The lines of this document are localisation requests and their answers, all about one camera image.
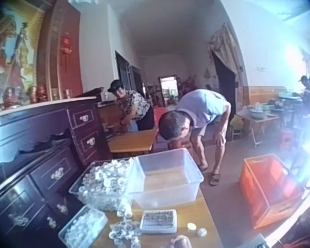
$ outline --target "gray shorts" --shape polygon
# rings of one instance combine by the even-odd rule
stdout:
[[[218,124],[219,124],[220,119],[221,119],[221,117],[218,116],[218,117],[215,118],[215,120],[213,120],[210,123],[205,124],[203,127],[193,129],[192,132],[191,132],[191,136],[193,136],[193,137],[197,137],[197,136],[202,136],[203,137],[203,136],[205,136],[207,126],[208,125],[214,125],[215,128],[216,128],[218,126]]]

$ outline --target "black cap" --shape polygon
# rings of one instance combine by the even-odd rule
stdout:
[[[113,80],[112,83],[110,84],[110,88],[108,89],[108,92],[115,92],[119,88],[124,89],[123,83],[118,79]]]
[[[307,80],[308,81],[308,78],[307,78],[307,76],[301,76],[301,79],[299,80],[299,82],[301,82],[301,81],[305,81],[305,80]]]

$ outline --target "dark wooden cabinet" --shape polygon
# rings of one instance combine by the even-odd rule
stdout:
[[[111,153],[95,99],[0,113],[0,238],[3,247],[64,247],[57,234],[82,208],[68,190]]]

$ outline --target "clear plastic box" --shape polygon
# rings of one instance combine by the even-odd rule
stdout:
[[[254,229],[291,216],[305,192],[275,154],[245,159],[240,185]]]
[[[125,158],[125,159],[118,159],[118,161],[125,160],[128,161],[130,158]],[[97,193],[96,195],[92,197],[84,197],[81,193],[79,193],[79,187],[83,186],[83,178],[85,174],[89,173],[89,171],[96,166],[102,166],[105,162],[110,163],[112,160],[103,160],[103,161],[94,161],[91,163],[85,171],[78,177],[76,182],[70,187],[69,193],[75,195],[83,204],[92,206],[98,210],[101,211],[117,211],[116,207],[112,207],[112,204],[110,206],[103,206],[103,205],[98,205],[97,203],[105,203],[105,202],[111,202],[111,203],[116,203],[114,205],[118,206],[122,202],[122,199],[124,198],[125,201],[128,203],[131,203],[132,199],[129,199],[127,197],[129,193],[129,187],[127,186],[127,190],[124,192],[124,194],[104,194],[104,193]],[[131,165],[131,169],[128,172],[129,179],[127,185],[129,185],[129,181],[133,179],[132,171],[135,166],[135,162]]]
[[[84,237],[84,241],[82,244],[78,244],[78,246],[74,247],[66,243],[66,233],[67,231],[72,227],[73,221],[78,219],[80,216],[85,215],[88,211],[92,211],[94,214],[99,215],[99,219],[96,222],[96,224],[93,226],[93,229],[90,230],[83,230],[85,233],[87,232],[87,235]],[[66,245],[66,247],[69,248],[84,248],[84,247],[91,247],[93,242],[96,240],[96,238],[99,236],[99,234],[102,232],[103,228],[106,226],[108,222],[107,217],[105,214],[97,209],[94,209],[89,206],[82,207],[79,212],[69,221],[67,225],[65,225],[62,230],[58,233],[59,239]]]
[[[193,202],[204,180],[186,148],[135,158],[128,191],[142,209]]]

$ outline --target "orange plastic crate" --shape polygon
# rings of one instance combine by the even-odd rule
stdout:
[[[240,185],[254,229],[291,216],[305,191],[275,154],[245,159]]]

